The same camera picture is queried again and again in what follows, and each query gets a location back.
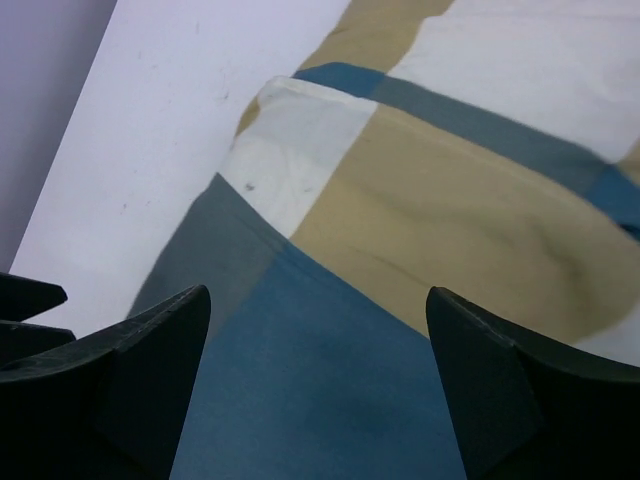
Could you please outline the blue tan white patchwork pillowcase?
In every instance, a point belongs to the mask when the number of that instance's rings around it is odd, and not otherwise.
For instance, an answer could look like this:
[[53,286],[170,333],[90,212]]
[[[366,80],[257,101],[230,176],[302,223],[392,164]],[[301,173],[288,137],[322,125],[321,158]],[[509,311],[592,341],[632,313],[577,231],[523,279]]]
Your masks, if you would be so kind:
[[354,1],[134,303],[211,326],[175,479],[470,479],[434,287],[639,369],[639,5]]

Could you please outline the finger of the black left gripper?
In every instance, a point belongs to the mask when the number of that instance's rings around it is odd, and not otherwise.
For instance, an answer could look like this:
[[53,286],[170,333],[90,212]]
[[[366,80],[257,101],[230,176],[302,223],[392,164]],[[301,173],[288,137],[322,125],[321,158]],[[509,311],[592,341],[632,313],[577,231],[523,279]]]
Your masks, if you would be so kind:
[[67,301],[64,289],[11,274],[1,274],[1,367],[73,342],[64,328],[27,323]]

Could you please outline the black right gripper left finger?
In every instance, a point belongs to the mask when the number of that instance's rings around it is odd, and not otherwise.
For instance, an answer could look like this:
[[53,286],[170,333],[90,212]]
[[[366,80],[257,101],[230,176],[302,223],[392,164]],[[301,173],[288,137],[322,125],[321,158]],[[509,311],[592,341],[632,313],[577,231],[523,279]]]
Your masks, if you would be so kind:
[[3,322],[2,477],[168,478],[210,310],[193,286],[83,338]]

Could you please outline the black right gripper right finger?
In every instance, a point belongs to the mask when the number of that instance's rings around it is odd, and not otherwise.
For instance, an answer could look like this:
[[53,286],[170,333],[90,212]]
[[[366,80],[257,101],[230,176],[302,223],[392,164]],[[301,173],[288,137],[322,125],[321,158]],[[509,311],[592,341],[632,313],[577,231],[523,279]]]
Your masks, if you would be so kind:
[[426,320],[470,479],[636,479],[639,369],[434,287]]

